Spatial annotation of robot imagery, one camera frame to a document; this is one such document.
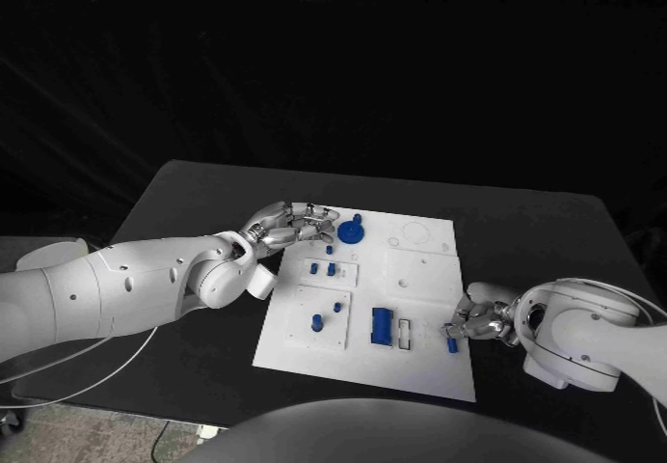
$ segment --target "black curtain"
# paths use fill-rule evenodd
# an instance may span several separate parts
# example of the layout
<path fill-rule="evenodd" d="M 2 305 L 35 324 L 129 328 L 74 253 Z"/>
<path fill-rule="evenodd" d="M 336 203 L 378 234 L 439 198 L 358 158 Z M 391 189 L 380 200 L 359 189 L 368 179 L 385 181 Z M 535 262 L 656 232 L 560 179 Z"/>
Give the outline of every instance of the black curtain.
<path fill-rule="evenodd" d="M 4 10 L 2 168 L 45 201 L 125 217 L 175 158 L 565 190 L 614 211 L 659 194 L 652 5 Z"/>

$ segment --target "white board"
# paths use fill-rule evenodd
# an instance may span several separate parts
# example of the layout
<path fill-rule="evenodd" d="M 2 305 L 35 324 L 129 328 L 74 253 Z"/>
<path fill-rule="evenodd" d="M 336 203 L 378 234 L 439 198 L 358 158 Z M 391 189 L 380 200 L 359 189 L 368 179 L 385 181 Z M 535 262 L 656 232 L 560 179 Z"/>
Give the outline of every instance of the white board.
<path fill-rule="evenodd" d="M 336 236 L 332 255 L 323 242 L 286 250 L 254 365 L 476 401 L 469 342 L 460 340 L 452 354 L 440 333 L 463 294 L 453 222 L 332 208 L 341 212 L 336 225 L 362 214 L 365 239 L 345 244 Z M 341 313 L 333 312 L 338 300 Z M 374 307 L 394 311 L 391 347 L 372 344 Z M 325 315 L 319 333 L 316 313 Z M 408 345 L 407 337 L 411 349 L 400 346 Z"/>

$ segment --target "circular hole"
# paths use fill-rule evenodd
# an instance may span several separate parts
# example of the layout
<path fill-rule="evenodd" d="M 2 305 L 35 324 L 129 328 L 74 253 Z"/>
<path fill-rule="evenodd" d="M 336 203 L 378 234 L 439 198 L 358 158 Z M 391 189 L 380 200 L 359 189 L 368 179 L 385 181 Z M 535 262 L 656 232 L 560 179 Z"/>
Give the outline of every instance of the circular hole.
<path fill-rule="evenodd" d="M 528 321 L 529 321 L 529 328 L 535 336 L 538 333 L 539 325 L 542 324 L 542 320 L 545 319 L 545 311 L 547 311 L 547 306 L 544 304 L 535 304 L 531 307 Z"/>

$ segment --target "black table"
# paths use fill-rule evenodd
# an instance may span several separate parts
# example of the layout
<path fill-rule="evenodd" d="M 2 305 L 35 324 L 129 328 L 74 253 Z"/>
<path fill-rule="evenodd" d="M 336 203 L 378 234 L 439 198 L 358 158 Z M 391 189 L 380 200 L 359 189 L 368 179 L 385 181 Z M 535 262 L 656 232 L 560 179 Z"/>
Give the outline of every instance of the black table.
<path fill-rule="evenodd" d="M 577 276 L 624 286 L 655 299 L 603 202 L 584 195 L 348 177 L 174 161 L 162 169 L 114 242 L 240 230 L 276 201 L 307 201 L 454 220 L 465 285 L 529 288 Z M 264 261 L 279 270 L 282 255 Z M 473 341 L 479 402 L 256 368 L 267 301 L 246 293 L 222 310 L 191 313 L 158 330 L 129 367 L 71 403 L 231 426 L 293 404 L 336 397 L 401 398 L 475 410 L 632 461 L 662 454 L 666 441 L 649 396 L 627 377 L 613 394 L 558 391 L 524 372 L 526 351 Z M 84 357 L 21 380 L 19 396 L 60 398 L 127 360 L 146 334 L 119 338 Z M 89 341 L 35 355 L 57 358 Z M 472 436 L 472 445 L 480 445 Z"/>

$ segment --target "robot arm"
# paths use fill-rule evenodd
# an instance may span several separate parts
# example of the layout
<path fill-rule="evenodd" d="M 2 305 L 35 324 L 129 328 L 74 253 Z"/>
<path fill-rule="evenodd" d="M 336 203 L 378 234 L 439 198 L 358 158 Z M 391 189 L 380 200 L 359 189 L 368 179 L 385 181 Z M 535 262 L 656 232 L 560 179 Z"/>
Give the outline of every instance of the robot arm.
<path fill-rule="evenodd" d="M 558 389 L 611 392 L 623 371 L 667 405 L 667 324 L 637 327 L 639 305 L 619 291 L 560 281 L 525 294 L 477 283 L 469 294 L 446 336 L 521 343 L 526 373 Z"/>
<path fill-rule="evenodd" d="M 277 281 L 257 259 L 299 240 L 332 242 L 338 217 L 322 206 L 277 203 L 238 233 L 123 243 L 0 274 L 0 362 L 67 340 L 139 333 L 225 307 L 246 290 L 264 299 Z"/>

